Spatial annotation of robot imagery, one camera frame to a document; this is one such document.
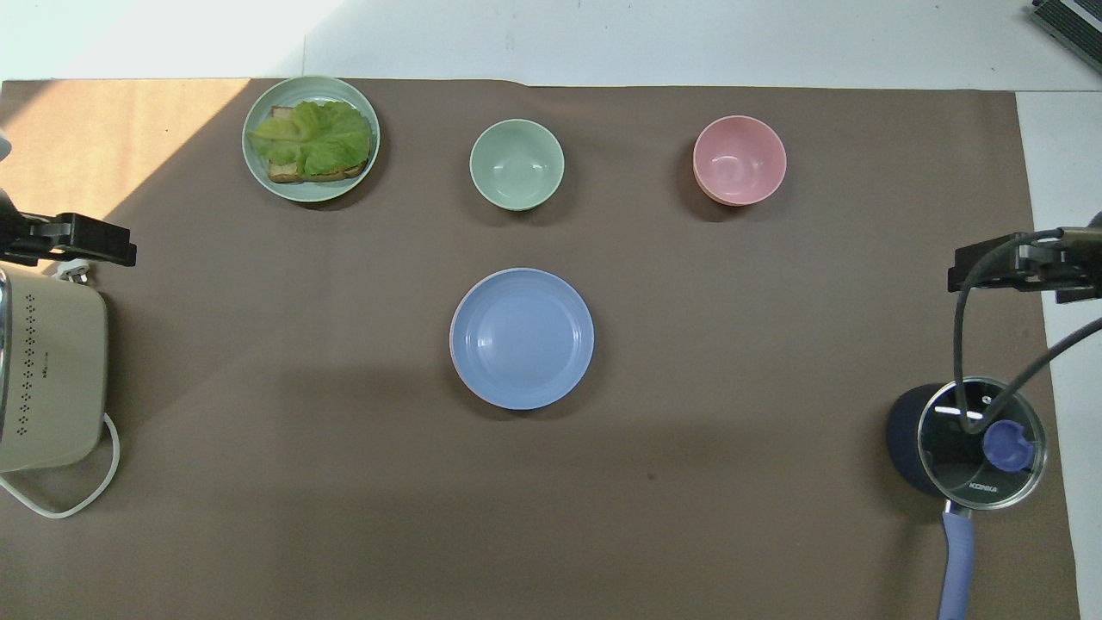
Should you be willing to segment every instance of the green bowl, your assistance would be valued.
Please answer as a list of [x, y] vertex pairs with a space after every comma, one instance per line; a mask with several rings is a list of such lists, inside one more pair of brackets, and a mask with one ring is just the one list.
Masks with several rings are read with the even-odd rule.
[[471, 178], [489, 202], [509, 210], [542, 204], [559, 188], [565, 160], [551, 131], [531, 120], [497, 122], [471, 149]]

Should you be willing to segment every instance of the saucepan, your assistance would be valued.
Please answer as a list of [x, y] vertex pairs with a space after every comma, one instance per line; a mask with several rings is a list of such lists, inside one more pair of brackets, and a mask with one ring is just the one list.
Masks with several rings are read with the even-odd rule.
[[912, 487], [946, 501], [941, 522], [948, 544], [938, 620], [963, 620], [974, 557], [972, 511], [1024, 500], [1037, 488], [1046, 460], [1045, 431], [1020, 395], [997, 412], [987, 407], [1006, 385], [986, 378], [921, 385], [892, 406], [887, 444], [892, 463]]

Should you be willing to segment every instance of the plate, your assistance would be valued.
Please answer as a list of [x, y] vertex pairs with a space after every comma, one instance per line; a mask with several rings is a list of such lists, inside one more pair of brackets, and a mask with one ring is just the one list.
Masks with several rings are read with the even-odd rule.
[[[268, 177], [268, 160], [261, 156], [252, 144], [249, 143], [247, 133], [252, 131], [271, 116], [272, 106], [294, 107], [302, 101], [344, 101], [356, 108], [367, 119], [371, 128], [371, 149], [367, 155], [367, 165], [364, 172], [354, 178], [342, 181], [326, 181], [314, 183], [305, 181], [302, 183], [276, 183]], [[375, 113], [375, 108], [368, 102], [364, 94], [357, 90], [347, 81], [335, 77], [323, 75], [306, 75], [303, 77], [292, 77], [284, 79], [276, 86], [269, 88], [263, 95], [252, 104], [249, 115], [245, 117], [245, 127], [241, 129], [241, 152], [245, 154], [245, 163], [249, 166], [249, 172], [257, 181], [271, 193], [292, 199], [295, 202], [322, 202], [335, 198], [348, 189], [352, 189], [375, 165], [376, 156], [379, 154], [379, 142], [382, 133], [379, 131], [379, 117]]]
[[452, 318], [452, 363], [479, 399], [538, 410], [570, 393], [593, 358], [593, 318], [565, 280], [518, 267], [475, 284]]

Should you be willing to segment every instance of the power cord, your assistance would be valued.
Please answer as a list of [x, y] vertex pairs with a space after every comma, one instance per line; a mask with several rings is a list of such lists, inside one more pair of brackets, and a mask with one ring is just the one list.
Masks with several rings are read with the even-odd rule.
[[111, 434], [111, 467], [107, 470], [107, 476], [104, 477], [104, 481], [99, 483], [99, 487], [91, 492], [83, 502], [63, 512], [52, 512], [34, 503], [30, 498], [18, 491], [14, 487], [8, 483], [7, 480], [0, 476], [0, 487], [3, 487], [12, 494], [17, 500], [19, 500], [24, 507], [33, 510], [34, 512], [41, 514], [46, 519], [66, 519], [73, 516], [74, 514], [84, 510], [88, 504], [94, 502], [98, 498], [107, 486], [111, 483], [111, 479], [115, 478], [115, 472], [119, 469], [119, 433], [115, 429], [115, 423], [111, 422], [111, 416], [104, 414], [104, 424], [107, 425], [107, 431]]
[[[1102, 213], [1094, 216], [1091, 220], [1091, 227], [1095, 227], [1099, 224], [1102, 224]], [[968, 398], [964, 392], [964, 363], [962, 351], [964, 349], [964, 304], [968, 302], [969, 291], [975, 286], [983, 273], [991, 268], [995, 261], [1003, 258], [1005, 253], [1013, 251], [1023, 244], [1029, 244], [1041, 239], [1058, 239], [1062, 236], [1063, 229], [1054, 228], [1050, 230], [1038, 230], [1036, 232], [1009, 239], [984, 254], [968, 272], [968, 276], [961, 284], [960, 293], [957, 296], [957, 312], [953, 316], [953, 384], [958, 411], [968, 411]], [[1014, 381], [1012, 381], [1006, 389], [998, 394], [998, 396], [995, 398], [995, 400], [986, 409], [984, 417], [988, 421], [993, 418], [995, 414], [997, 414], [1006, 405], [1006, 403], [1009, 402], [1015, 394], [1017, 394], [1018, 390], [1025, 385], [1026, 382], [1039, 373], [1041, 369], [1047, 367], [1049, 362], [1056, 359], [1057, 356], [1063, 353], [1068, 349], [1071, 349], [1072, 346], [1078, 345], [1087, 337], [1099, 331], [1102, 331], [1102, 318], [1095, 319], [1094, 322], [1091, 322], [1090, 324], [1087, 324], [1082, 328], [1076, 330], [1067, 338], [1056, 344], [1051, 349], [1046, 351], [1045, 355], [1035, 359], [1024, 371], [1022, 371], [1022, 373], [1018, 374], [1018, 377], [1014, 378]]]

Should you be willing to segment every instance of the white cable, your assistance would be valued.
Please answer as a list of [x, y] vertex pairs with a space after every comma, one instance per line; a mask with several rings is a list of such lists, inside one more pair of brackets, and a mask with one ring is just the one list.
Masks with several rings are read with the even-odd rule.
[[119, 454], [120, 454], [119, 433], [115, 431], [115, 424], [111, 422], [111, 416], [108, 416], [106, 413], [104, 414], [104, 424], [107, 425], [107, 431], [111, 433], [111, 467], [110, 469], [107, 470], [107, 476], [104, 477], [104, 481], [99, 483], [99, 488], [93, 491], [91, 494], [88, 496], [79, 504], [64, 512], [51, 512], [31, 501], [31, 499], [28, 498], [26, 496], [17, 491], [15, 488], [13, 488], [11, 485], [8, 483], [7, 480], [3, 479], [2, 476], [0, 476], [0, 487], [7, 489], [8, 492], [11, 493], [12, 497], [14, 497], [17, 500], [22, 502], [24, 507], [33, 510], [34, 512], [41, 514], [46, 519], [65, 519], [67, 516], [73, 516], [74, 514], [80, 512], [82, 510], [85, 509], [85, 507], [94, 502], [96, 498], [98, 498], [99, 494], [104, 492], [104, 489], [107, 489], [107, 486], [111, 483], [111, 479], [115, 478], [115, 471], [119, 469]]

